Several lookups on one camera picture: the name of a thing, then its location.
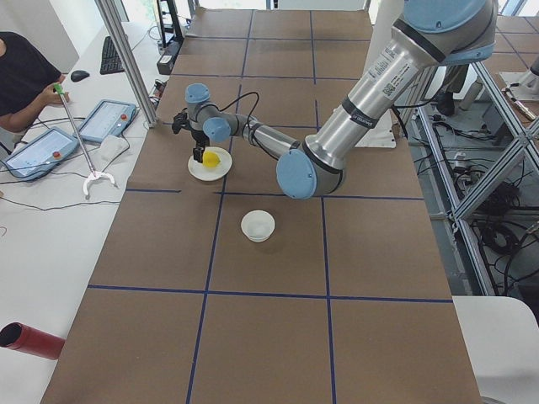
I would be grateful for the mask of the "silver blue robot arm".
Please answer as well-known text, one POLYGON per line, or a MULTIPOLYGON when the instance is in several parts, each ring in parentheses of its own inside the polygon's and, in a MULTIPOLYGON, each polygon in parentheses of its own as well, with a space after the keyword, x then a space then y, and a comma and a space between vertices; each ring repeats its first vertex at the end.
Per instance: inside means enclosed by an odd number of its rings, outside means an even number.
POLYGON ((185 128, 202 160, 209 141, 242 137, 276 159, 276 179, 293 199, 331 194, 344 181, 345 157, 426 68, 482 61, 494 50, 495 1, 406 1, 391 39, 315 135, 297 141, 251 115, 228 114, 210 101, 206 85, 185 90, 173 132, 185 128))

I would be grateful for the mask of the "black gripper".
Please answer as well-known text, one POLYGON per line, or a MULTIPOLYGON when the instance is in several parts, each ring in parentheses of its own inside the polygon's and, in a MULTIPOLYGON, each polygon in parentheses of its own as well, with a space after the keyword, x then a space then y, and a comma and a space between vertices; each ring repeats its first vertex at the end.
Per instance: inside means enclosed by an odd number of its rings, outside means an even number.
POLYGON ((193 149, 193 158, 196 162, 203 162, 205 147, 209 146, 209 138, 203 130, 192 129, 190 133, 196 144, 193 149))

